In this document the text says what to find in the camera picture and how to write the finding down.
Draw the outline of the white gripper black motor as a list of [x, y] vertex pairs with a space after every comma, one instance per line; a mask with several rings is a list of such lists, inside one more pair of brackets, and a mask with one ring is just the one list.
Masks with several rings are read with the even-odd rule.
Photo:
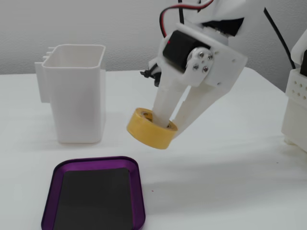
[[161, 80], [153, 107], [153, 122], [168, 126], [185, 89], [191, 89], [173, 122], [175, 137], [211, 105], [230, 92], [248, 58], [228, 45], [228, 37], [213, 29], [177, 24], [161, 42], [157, 65]]

